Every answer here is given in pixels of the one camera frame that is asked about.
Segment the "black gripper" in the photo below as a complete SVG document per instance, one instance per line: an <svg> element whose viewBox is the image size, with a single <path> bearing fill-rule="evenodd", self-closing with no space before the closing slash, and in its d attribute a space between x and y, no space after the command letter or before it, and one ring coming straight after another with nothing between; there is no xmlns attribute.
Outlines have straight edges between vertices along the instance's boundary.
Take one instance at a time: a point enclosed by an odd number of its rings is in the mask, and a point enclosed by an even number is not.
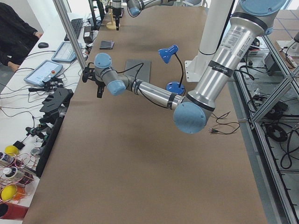
<svg viewBox="0 0 299 224"><path fill-rule="evenodd" d="M106 84L102 81L96 80L95 83L97 84L97 98L102 98L103 90Z"/></svg>
<svg viewBox="0 0 299 224"><path fill-rule="evenodd" d="M115 25L116 30L120 28L120 16L121 16L121 8L113 8L113 15L115 16Z"/></svg>

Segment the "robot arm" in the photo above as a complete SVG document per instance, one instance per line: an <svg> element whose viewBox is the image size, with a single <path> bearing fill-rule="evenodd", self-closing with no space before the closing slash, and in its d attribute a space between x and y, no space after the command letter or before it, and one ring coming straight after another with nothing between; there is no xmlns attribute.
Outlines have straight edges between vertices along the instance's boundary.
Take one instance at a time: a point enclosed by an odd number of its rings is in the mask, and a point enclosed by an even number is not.
<svg viewBox="0 0 299 224"><path fill-rule="evenodd" d="M180 131L197 133L205 127L215 110L216 98L253 40L272 33L274 19L284 4L283 0L213 0L198 54L188 66L199 81L185 96L119 74L107 53L95 56L95 82L115 96L125 90L143 95L157 106L173 110L173 120Z"/></svg>
<svg viewBox="0 0 299 224"><path fill-rule="evenodd" d="M141 11L161 5L173 5L174 0L127 0L127 10L131 17L137 17ZM120 28L121 0L112 1L112 12L115 16L116 30Z"/></svg>

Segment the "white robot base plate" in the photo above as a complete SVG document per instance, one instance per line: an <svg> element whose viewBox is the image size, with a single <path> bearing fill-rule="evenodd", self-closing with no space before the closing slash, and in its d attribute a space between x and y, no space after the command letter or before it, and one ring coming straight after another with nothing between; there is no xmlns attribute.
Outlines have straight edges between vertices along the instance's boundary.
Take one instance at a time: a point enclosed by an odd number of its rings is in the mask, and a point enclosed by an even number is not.
<svg viewBox="0 0 299 224"><path fill-rule="evenodd" d="M187 60L185 61L185 72L187 82L198 82L204 71L207 68L208 61L201 62L200 60Z"/></svg>

